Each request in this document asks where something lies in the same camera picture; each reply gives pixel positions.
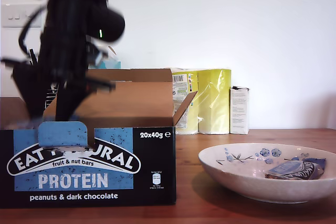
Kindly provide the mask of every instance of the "blurred robot arm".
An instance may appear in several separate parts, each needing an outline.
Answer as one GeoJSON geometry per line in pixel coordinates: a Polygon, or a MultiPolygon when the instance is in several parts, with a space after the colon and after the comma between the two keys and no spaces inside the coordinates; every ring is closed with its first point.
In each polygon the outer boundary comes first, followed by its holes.
{"type": "Polygon", "coordinates": [[[91,38],[106,42],[119,39],[124,18],[107,7],[107,0],[48,0],[22,30],[19,46],[27,61],[8,58],[2,62],[13,68],[13,79],[27,104],[30,117],[43,115],[48,90],[58,84],[56,121],[68,121],[78,105],[97,89],[113,90],[112,83],[86,77],[88,64],[99,54],[91,38]],[[38,59],[24,43],[35,16],[47,10],[40,36],[38,59]]]}

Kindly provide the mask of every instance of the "white carton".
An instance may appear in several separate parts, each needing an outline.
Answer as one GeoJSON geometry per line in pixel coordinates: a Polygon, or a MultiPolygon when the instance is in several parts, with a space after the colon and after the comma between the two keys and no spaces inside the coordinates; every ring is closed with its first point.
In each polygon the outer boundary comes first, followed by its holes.
{"type": "Polygon", "coordinates": [[[230,89],[230,133],[248,134],[248,88],[230,89]]]}

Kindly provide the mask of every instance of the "wooden table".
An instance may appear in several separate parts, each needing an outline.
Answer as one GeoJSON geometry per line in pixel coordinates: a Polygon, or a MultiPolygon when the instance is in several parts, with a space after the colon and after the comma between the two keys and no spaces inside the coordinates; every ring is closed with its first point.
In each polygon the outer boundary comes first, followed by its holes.
{"type": "Polygon", "coordinates": [[[336,223],[336,195],[299,205],[244,198],[204,173],[198,153],[227,143],[282,143],[336,153],[334,130],[251,130],[248,135],[178,136],[175,206],[0,210],[0,223],[336,223]]]}

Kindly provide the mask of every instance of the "eat natural box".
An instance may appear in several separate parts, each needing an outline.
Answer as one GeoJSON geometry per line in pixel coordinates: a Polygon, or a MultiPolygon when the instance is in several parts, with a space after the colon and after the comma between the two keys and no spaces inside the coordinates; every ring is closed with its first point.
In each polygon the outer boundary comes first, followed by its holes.
{"type": "MultiPolygon", "coordinates": [[[[116,81],[76,110],[93,151],[51,152],[38,130],[2,130],[1,208],[161,205],[176,201],[175,124],[195,93],[173,115],[170,69],[89,70],[116,81]]],[[[22,100],[1,98],[1,127],[28,119],[22,100]]],[[[55,114],[55,101],[45,115],[55,114]]]]}

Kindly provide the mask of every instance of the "yellow paper towel roll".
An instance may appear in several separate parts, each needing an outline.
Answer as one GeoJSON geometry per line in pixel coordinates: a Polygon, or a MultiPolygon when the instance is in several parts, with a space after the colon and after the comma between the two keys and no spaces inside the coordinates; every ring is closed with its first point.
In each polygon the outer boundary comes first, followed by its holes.
{"type": "MultiPolygon", "coordinates": [[[[173,73],[173,101],[176,111],[186,96],[198,91],[197,71],[182,71],[173,73]]],[[[198,95],[194,98],[188,109],[176,125],[177,134],[198,133],[198,95]]]]}
{"type": "Polygon", "coordinates": [[[199,132],[230,132],[231,70],[209,69],[198,72],[199,132]]]}

